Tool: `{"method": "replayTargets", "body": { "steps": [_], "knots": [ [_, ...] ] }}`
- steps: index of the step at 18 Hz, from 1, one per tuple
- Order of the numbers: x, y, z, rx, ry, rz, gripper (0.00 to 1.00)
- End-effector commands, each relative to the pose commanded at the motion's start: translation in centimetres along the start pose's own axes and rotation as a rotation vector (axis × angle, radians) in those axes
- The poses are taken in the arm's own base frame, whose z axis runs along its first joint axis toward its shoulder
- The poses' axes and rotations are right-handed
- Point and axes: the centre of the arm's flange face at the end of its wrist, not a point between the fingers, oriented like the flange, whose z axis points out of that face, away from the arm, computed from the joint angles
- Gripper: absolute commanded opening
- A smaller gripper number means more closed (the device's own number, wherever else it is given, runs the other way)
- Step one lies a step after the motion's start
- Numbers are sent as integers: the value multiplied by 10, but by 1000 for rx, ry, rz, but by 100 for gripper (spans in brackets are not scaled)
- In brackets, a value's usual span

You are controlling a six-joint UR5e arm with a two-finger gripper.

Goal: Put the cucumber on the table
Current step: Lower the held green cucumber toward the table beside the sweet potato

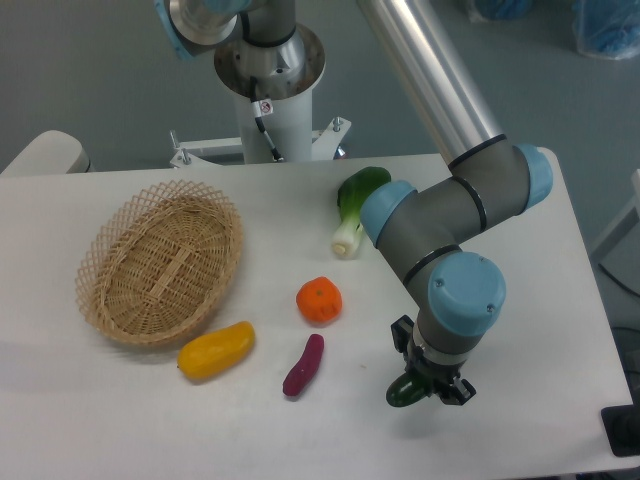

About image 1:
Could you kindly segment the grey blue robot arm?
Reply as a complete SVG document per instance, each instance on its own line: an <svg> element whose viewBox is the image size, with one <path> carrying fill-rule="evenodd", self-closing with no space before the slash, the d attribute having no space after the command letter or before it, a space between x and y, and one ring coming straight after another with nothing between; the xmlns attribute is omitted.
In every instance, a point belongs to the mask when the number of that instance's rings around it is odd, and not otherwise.
<svg viewBox="0 0 640 480"><path fill-rule="evenodd" d="M158 1L173 51L212 52L216 74L234 94L246 163L304 162L312 135L310 91L325 60L291 1ZM547 157L511 144L495 123L426 1L363 1L381 42L448 166L442 182L418 191L405 181L379 187L360 217L416 302L416 318L391 327L406 364L389 387L394 407L437 396L462 405L474 396L460 373L497 320L504 278L462 244L543 201L553 185Z"/></svg>

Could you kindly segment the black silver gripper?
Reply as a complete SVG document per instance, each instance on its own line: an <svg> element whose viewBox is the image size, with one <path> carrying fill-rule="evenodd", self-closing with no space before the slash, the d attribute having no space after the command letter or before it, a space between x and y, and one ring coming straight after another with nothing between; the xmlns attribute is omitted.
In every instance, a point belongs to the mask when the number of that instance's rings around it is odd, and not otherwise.
<svg viewBox="0 0 640 480"><path fill-rule="evenodd" d="M461 377L465 354L447 354L413 335L414 322L407 315L391 324L394 348L405 362L406 372L420 375L431 385L428 397L436 395L445 405L464 405L475 396L475 388Z"/></svg>

